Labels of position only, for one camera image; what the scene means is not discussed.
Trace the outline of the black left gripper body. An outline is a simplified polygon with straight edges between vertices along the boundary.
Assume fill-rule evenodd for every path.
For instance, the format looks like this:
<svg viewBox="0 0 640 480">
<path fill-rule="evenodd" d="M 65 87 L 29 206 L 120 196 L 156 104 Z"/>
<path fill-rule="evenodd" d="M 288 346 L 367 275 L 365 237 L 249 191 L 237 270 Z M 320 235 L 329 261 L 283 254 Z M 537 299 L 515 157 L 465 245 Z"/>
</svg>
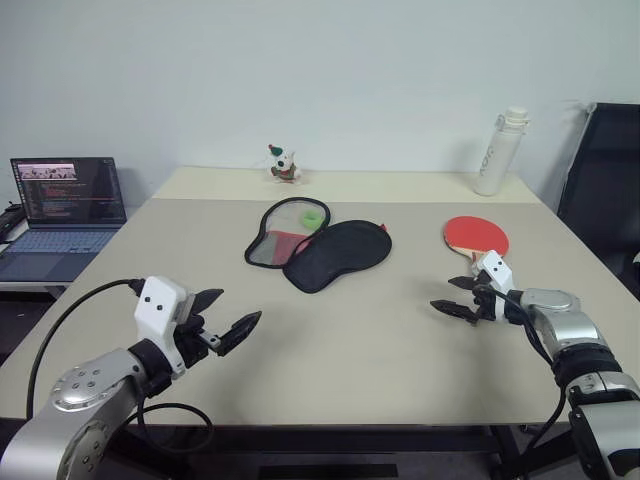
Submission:
<svg viewBox="0 0 640 480">
<path fill-rule="evenodd" d="M 184 366 L 190 369 L 204 359 L 209 351 L 216 351 L 220 337 L 204 328 L 204 318 L 192 314 L 192 303 L 196 294 L 190 294 L 178 316 L 175 328 L 175 345 Z"/>
</svg>

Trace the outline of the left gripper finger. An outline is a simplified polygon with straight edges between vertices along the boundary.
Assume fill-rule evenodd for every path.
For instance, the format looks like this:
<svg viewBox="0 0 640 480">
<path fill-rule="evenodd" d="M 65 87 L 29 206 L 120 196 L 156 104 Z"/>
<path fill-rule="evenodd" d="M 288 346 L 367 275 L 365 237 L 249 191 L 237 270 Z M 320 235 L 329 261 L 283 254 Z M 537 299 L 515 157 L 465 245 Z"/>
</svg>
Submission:
<svg viewBox="0 0 640 480">
<path fill-rule="evenodd" d="M 254 330 L 262 316 L 261 311 L 256 311 L 243 316 L 236 321 L 228 332 L 219 339 L 220 343 L 217 347 L 217 355 L 224 357 L 239 344 L 241 344 Z"/>
<path fill-rule="evenodd" d="M 206 289 L 198 292 L 192 303 L 192 314 L 199 315 L 207 310 L 223 293 L 223 289 Z"/>
</svg>

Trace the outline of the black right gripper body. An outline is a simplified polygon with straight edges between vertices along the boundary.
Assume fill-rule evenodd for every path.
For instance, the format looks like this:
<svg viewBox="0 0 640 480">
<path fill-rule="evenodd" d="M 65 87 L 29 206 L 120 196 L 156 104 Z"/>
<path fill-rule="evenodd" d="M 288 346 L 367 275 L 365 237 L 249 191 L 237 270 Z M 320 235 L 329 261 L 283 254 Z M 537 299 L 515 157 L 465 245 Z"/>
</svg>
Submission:
<svg viewBox="0 0 640 480">
<path fill-rule="evenodd" d="M 496 320 L 496 295 L 493 293 L 491 281 L 491 277 L 486 272 L 481 272 L 471 280 L 471 292 L 474 303 L 478 306 L 474 319 L 470 320 L 472 325 L 476 325 L 480 320 Z"/>
</svg>

